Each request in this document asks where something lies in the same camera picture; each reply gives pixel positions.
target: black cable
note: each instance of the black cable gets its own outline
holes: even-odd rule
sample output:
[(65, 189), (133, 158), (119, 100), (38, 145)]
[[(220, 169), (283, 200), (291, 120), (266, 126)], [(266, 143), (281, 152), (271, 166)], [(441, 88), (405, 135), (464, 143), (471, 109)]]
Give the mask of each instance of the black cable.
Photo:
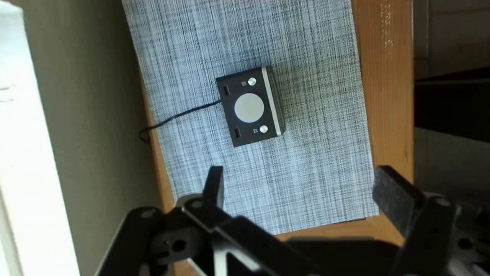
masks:
[(202, 105), (202, 106), (188, 109), (188, 111), (185, 111), (185, 112), (180, 112), (180, 114), (177, 114), (177, 115), (173, 115), (173, 117), (170, 117), (170, 118), (165, 118), (163, 122), (160, 122), (160, 123), (157, 123), (157, 125), (153, 125), (153, 126), (148, 126), (148, 128), (140, 129), (137, 137), (139, 137), (139, 140), (140, 140), (142, 143), (147, 143), (147, 145), (148, 145), (148, 143), (150, 143), (150, 135), (148, 135), (148, 132), (151, 132), (153, 129), (157, 129), (157, 128), (170, 123), (170, 122), (174, 120), (174, 118), (183, 117), (183, 115), (186, 115), (186, 114), (200, 111), (200, 109), (206, 109), (206, 108), (215, 106), (215, 105), (219, 105), (219, 103), (220, 103), (220, 100), (212, 102), (212, 103), (206, 103), (206, 105)]

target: woven mat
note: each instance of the woven mat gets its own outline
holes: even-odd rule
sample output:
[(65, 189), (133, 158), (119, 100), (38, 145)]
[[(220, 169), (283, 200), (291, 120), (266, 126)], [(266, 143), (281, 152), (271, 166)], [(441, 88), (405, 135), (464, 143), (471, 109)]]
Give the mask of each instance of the woven mat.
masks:
[(222, 106), (157, 129), (174, 197), (225, 168), (225, 210), (272, 233), (376, 215), (350, 0), (124, 0), (156, 122), (272, 66), (286, 132), (232, 148)]

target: white button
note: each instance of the white button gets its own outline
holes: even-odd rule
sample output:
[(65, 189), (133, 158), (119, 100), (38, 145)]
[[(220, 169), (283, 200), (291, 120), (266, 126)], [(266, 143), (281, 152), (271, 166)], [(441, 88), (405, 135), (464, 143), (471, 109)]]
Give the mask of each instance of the white button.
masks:
[(261, 134), (266, 134), (269, 131), (269, 128), (266, 128), (264, 125), (258, 129)]
[(263, 102), (255, 94), (243, 94), (234, 103), (234, 114), (243, 123), (254, 123), (263, 115)]
[(248, 79), (248, 86), (255, 86), (257, 85), (257, 79)]

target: black box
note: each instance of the black box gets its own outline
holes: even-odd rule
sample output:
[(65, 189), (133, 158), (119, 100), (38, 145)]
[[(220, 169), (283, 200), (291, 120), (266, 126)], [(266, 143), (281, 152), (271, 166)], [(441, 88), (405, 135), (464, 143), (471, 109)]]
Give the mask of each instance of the black box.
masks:
[(284, 122), (271, 68), (215, 79), (232, 146), (243, 146), (284, 132)]

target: wooden table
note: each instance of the wooden table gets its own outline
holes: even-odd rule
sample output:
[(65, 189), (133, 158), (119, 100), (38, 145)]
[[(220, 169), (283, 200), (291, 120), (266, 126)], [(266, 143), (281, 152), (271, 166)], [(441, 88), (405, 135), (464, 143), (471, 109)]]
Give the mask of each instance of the wooden table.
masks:
[[(411, 2), (352, 0), (352, 8), (373, 163), (389, 164), (413, 181)], [(151, 137), (160, 201), (168, 212), (174, 201), (156, 141)], [(289, 237), (372, 237), (393, 244), (402, 241), (382, 215), (280, 235), (281, 240)], [(176, 273), (189, 275), (185, 267), (177, 267)]]

